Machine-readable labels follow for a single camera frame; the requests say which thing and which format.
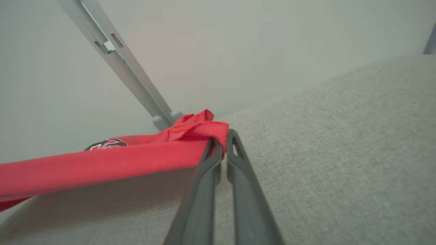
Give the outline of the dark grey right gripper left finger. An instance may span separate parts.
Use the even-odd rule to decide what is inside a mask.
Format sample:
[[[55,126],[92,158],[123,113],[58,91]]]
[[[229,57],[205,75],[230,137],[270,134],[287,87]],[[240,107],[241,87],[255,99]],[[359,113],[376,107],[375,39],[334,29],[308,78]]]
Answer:
[[[221,179],[222,145],[210,138],[163,245],[214,245],[215,188]]]

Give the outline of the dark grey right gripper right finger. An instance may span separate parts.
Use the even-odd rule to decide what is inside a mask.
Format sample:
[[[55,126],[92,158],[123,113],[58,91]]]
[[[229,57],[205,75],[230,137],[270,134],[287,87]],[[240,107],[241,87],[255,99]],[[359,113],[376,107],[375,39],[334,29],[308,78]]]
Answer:
[[[227,178],[233,189],[235,245],[285,245],[274,214],[234,129],[227,135]]]

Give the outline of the red white printed t-shirt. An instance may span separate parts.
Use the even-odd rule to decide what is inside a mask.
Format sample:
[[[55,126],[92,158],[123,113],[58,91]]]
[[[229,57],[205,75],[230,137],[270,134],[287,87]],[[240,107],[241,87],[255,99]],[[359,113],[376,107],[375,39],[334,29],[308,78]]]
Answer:
[[[203,110],[154,135],[108,138],[81,152],[0,164],[0,212],[42,194],[197,166],[211,138],[226,146],[228,131],[229,124]]]

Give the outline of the grey fabric sofa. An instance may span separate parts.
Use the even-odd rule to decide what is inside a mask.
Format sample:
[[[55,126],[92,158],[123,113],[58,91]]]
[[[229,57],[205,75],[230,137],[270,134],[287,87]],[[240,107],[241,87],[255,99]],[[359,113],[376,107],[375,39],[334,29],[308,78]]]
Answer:
[[[289,245],[436,245],[436,54],[337,76],[223,118]],[[161,245],[193,169],[37,197],[0,245]]]

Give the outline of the grey partition post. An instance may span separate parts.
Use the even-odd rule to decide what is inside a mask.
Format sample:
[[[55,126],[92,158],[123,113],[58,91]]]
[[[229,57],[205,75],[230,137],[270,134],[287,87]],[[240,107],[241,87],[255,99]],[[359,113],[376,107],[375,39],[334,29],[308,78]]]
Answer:
[[[155,129],[165,130],[183,115],[169,107],[98,0],[56,1],[144,107]]]

